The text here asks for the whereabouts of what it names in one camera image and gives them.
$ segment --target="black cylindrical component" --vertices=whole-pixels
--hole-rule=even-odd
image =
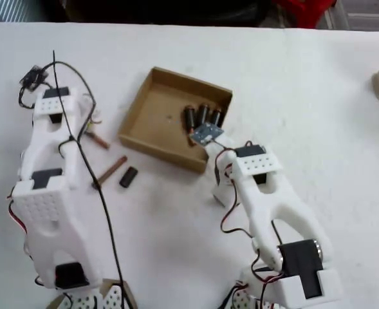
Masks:
[[[187,133],[192,133],[195,129],[195,109],[192,106],[187,106],[183,113],[185,116],[185,129]]]
[[[119,184],[124,188],[128,188],[136,174],[138,174],[138,170],[130,166],[119,181]]]
[[[198,114],[196,115],[196,127],[202,126],[207,120],[209,114],[209,106],[202,104],[198,109]]]
[[[222,113],[220,109],[214,109],[214,111],[212,112],[212,115],[210,116],[209,122],[219,127],[219,121],[221,120],[221,115]]]

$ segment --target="wooden stick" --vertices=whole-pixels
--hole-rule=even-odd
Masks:
[[[92,140],[97,143],[99,146],[105,149],[109,149],[111,147],[111,144],[101,139],[98,135],[96,135],[94,132],[85,131],[85,135],[92,138]]]
[[[99,186],[102,186],[102,184],[107,180],[123,163],[125,163],[127,160],[126,156],[123,156],[118,159],[118,161],[115,162],[101,177],[98,178]],[[95,185],[95,183],[92,183],[92,187],[94,187],[96,190],[98,189]]]

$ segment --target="small circuit board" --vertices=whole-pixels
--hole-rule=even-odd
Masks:
[[[205,122],[203,125],[199,126],[193,134],[189,137],[197,144],[205,147],[210,143],[210,141],[217,138],[223,133],[223,130],[214,124]]]

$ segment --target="cardboard tray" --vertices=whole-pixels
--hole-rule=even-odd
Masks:
[[[153,68],[118,131],[122,144],[178,166],[203,173],[208,155],[196,145],[190,146],[183,125],[185,106],[196,110],[208,104],[220,108],[225,119],[232,92],[161,68]]]

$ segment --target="white table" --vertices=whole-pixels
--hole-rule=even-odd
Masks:
[[[113,146],[85,139],[95,172],[122,154],[140,171],[128,190],[118,186],[125,167],[104,185],[140,308],[216,308],[254,258],[246,237],[219,231],[224,210],[211,198],[211,170],[198,176],[119,144],[122,117],[153,66],[234,91],[226,131],[273,147],[335,246],[345,308],[379,308],[379,102],[370,83],[379,33],[104,24],[0,24],[0,308],[44,308],[55,295],[33,283],[5,201],[32,128],[18,82],[53,49],[84,74],[102,110],[97,130]],[[61,84],[81,85],[64,68],[58,74]],[[116,277],[102,206],[83,173],[79,216],[105,277]],[[228,224],[245,226],[243,210]]]

